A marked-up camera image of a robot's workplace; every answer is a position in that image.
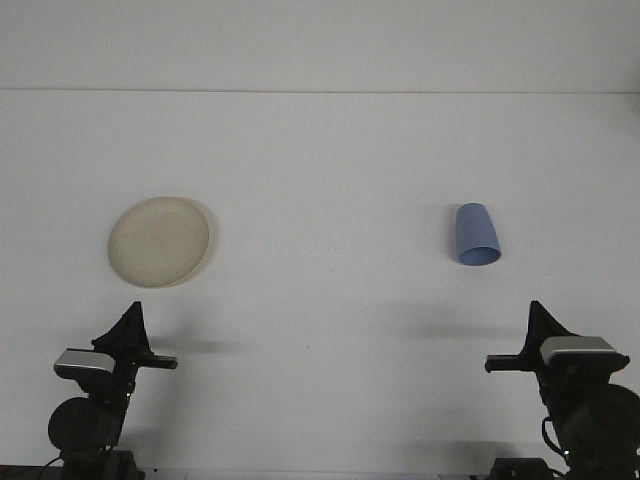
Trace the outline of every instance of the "upside-down cup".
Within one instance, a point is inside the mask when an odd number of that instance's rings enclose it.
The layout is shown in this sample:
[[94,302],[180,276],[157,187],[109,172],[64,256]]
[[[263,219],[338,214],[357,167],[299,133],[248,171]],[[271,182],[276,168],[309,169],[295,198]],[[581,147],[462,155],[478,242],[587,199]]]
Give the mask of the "upside-down cup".
[[500,243],[489,212],[479,203],[467,203],[456,216],[456,256],[463,265],[488,265],[500,258]]

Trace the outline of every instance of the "plastic cup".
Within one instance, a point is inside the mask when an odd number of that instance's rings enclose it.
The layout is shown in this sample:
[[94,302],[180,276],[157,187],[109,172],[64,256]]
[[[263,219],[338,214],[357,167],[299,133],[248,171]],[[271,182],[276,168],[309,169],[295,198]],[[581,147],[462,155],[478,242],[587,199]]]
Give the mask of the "plastic cup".
[[456,216],[456,256],[463,265],[488,265],[500,258],[500,243],[489,212],[480,203],[467,203]]

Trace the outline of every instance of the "beige plate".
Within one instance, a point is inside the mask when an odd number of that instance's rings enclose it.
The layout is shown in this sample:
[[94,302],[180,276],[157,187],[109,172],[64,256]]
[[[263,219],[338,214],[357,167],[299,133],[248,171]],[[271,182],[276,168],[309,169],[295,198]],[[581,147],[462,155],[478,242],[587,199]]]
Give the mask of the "beige plate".
[[165,287],[189,276],[209,246],[209,224],[185,198],[159,197],[125,213],[109,237],[109,262],[124,280]]

